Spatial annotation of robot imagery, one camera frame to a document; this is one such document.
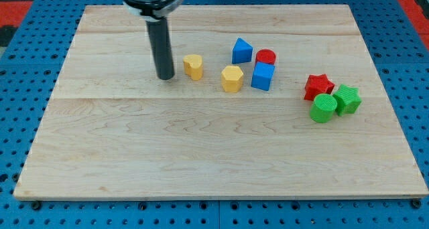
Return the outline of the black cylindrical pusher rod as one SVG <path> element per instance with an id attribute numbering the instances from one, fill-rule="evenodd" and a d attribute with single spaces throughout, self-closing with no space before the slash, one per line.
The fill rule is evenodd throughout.
<path id="1" fill-rule="evenodd" d="M 164 17 L 157 21 L 147 21 L 146 27 L 157 77 L 169 80 L 174 77 L 175 69 L 168 20 Z"/>

